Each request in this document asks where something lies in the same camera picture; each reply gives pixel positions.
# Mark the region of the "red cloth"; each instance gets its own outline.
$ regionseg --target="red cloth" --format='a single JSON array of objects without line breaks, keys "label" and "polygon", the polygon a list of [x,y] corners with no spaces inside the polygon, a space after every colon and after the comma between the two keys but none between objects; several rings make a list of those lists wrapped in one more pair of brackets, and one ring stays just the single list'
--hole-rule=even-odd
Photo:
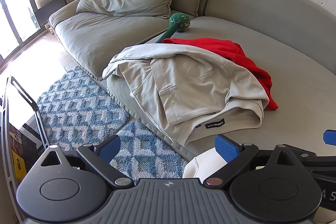
[{"label": "red cloth", "polygon": [[230,40],[220,40],[206,37],[196,39],[166,38],[162,43],[196,46],[214,52],[226,59],[231,60],[237,65],[248,69],[257,78],[267,93],[269,103],[265,109],[276,110],[278,108],[278,105],[272,99],[270,93],[272,87],[270,75],[266,71],[258,68],[251,59],[247,58],[239,44],[233,43]]}]

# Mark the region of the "rug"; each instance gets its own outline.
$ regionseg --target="rug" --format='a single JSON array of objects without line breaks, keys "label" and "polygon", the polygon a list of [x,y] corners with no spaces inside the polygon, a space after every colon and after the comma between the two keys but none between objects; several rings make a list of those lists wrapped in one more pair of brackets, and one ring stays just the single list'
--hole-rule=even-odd
[{"label": "rug", "polygon": [[37,105],[50,144],[63,150],[74,150],[84,143],[99,144],[130,119],[130,114],[78,66],[45,91]]},{"label": "rug", "polygon": [[37,100],[50,144],[74,150],[84,143],[101,143],[112,134],[121,149],[110,164],[132,178],[181,178],[186,160],[157,138],[80,67],[68,71]]},{"label": "rug", "polygon": [[187,161],[138,121],[131,121],[118,133],[120,152],[110,164],[132,178],[182,178]]}]

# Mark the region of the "floor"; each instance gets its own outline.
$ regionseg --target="floor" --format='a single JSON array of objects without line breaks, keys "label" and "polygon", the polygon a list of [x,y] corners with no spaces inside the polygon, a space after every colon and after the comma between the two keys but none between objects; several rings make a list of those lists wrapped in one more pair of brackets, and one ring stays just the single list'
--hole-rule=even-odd
[{"label": "floor", "polygon": [[15,59],[0,70],[0,97],[6,80],[13,75],[17,82],[36,101],[55,81],[76,63],[66,53],[55,35],[47,32],[23,48]]}]

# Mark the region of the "clothing label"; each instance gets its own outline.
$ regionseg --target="clothing label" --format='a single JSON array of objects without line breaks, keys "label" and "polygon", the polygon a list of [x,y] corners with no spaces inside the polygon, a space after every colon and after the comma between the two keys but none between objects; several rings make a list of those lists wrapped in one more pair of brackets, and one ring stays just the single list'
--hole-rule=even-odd
[{"label": "clothing label", "polygon": [[221,119],[218,122],[206,123],[205,128],[221,127],[223,124],[225,124],[225,120]]}]

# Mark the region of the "blue and white rug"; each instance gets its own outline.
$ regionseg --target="blue and white rug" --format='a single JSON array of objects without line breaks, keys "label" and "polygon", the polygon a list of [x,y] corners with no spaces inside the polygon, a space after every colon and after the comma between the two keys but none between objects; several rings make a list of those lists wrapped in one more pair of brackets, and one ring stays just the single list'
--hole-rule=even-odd
[{"label": "blue and white rug", "polygon": [[138,121],[118,133],[120,152],[110,164],[136,181],[139,178],[182,178],[187,161]]},{"label": "blue and white rug", "polygon": [[130,119],[130,114],[78,66],[45,91],[37,105],[50,144],[63,150],[74,150],[84,143],[99,144]]},{"label": "blue and white rug", "polygon": [[112,98],[80,67],[68,71],[37,100],[50,144],[74,150],[84,143],[101,143],[112,134],[121,149],[111,165],[131,177],[181,178],[187,162],[157,138]]}]

